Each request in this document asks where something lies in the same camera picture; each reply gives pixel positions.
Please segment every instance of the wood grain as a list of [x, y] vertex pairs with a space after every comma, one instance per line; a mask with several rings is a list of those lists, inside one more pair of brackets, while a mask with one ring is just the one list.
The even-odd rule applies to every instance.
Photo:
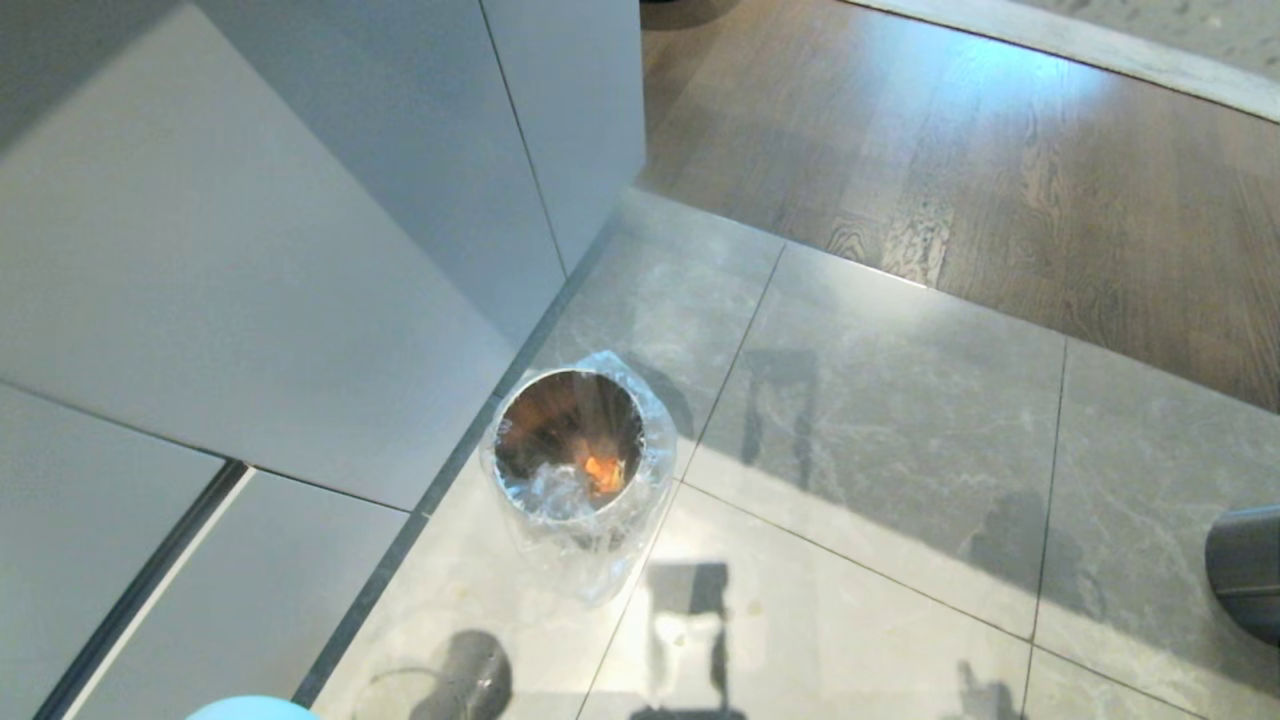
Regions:
[[1280, 409], [1280, 126], [832, 0], [641, 22], [646, 190]]

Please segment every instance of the trash can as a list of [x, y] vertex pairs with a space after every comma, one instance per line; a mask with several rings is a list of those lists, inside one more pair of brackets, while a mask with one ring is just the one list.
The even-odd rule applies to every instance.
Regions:
[[644, 379], [598, 352], [499, 406], [481, 457], [535, 571], [588, 605], [613, 597], [675, 487], [676, 427]]
[[1260, 639], [1280, 641], [1280, 505], [1226, 512], [1204, 543], [1208, 582], [1222, 607]]

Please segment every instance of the plastic bag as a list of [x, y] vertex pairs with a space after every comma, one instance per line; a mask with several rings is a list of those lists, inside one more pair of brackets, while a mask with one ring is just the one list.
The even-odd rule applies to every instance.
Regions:
[[480, 459], [520, 552], [557, 592], [607, 602], [671, 497], [676, 424], [613, 352], [526, 378]]

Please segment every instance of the cabinet panel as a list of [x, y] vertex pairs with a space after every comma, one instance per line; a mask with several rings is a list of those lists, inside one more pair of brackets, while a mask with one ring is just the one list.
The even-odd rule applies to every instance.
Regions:
[[635, 0], [483, 0], [564, 265], [644, 165]]
[[406, 509], [549, 300], [451, 277], [191, 5], [6, 150], [0, 217], [0, 379]]
[[476, 310], [524, 343], [564, 275], [476, 0], [198, 0]]
[[0, 386], [0, 717], [29, 717], [221, 460]]
[[259, 471], [164, 589], [77, 720], [289, 697], [407, 515]]

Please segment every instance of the floor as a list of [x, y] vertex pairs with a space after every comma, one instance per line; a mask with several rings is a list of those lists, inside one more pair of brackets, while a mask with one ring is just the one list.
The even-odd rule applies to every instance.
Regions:
[[[1280, 79], [1242, 68], [1242, 63], [1224, 56], [1230, 50], [1226, 45], [1249, 42], [1251, 37], [1265, 37], [1270, 31], [1263, 28], [1270, 26], [1251, 28], [1249, 32], [1238, 32], [1234, 36], [1220, 28], [1203, 27], [1206, 22], [1203, 13], [1190, 14], [1194, 0], [1144, 0], [1133, 5], [1128, 5], [1129, 0], [1097, 1], [1097, 5], [1107, 6], [1120, 4], [1128, 13], [1137, 9], [1132, 23], [1128, 22], [1128, 13], [1123, 22], [1115, 22], [1117, 18], [1114, 14], [1106, 18], [1100, 18], [1096, 13], [1076, 15], [1080, 0], [1070, 0], [1071, 5], [1057, 6], [1056, 12], [1039, 6], [1042, 0], [842, 1], [1021, 47], [1034, 47], [1050, 55], [1112, 70], [1280, 123]], [[1230, 0], [1208, 0], [1208, 3], [1221, 5]], [[1188, 9], [1188, 15], [1178, 15], [1178, 10], [1183, 6]], [[1270, 13], [1270, 10], [1260, 12], [1263, 15]], [[1236, 22], [1249, 15], [1252, 15], [1249, 10], [1231, 10], [1229, 18], [1225, 20], [1220, 18], [1220, 22], [1224, 28], [1230, 24], [1235, 29]], [[1192, 38], [1178, 35], [1193, 27], [1203, 29], [1203, 33], [1216, 35], [1222, 45], [1211, 42], [1208, 47], [1187, 49], [1185, 41], [1204, 40], [1198, 37], [1203, 35], [1199, 31], [1194, 33], [1197, 37]], [[1170, 35], [1178, 42], [1169, 42]], [[1266, 51], [1267, 45], [1263, 44], [1260, 49]]]
[[1257, 0], [1015, 0], [1280, 79], [1280, 5]]
[[1280, 410], [1280, 126], [833, 0], [641, 20], [645, 190]]
[[475, 457], [325, 720], [1275, 717], [1203, 574], [1275, 501], [1280, 416], [631, 191], [531, 368], [617, 351], [678, 487], [612, 601], [532, 570]]

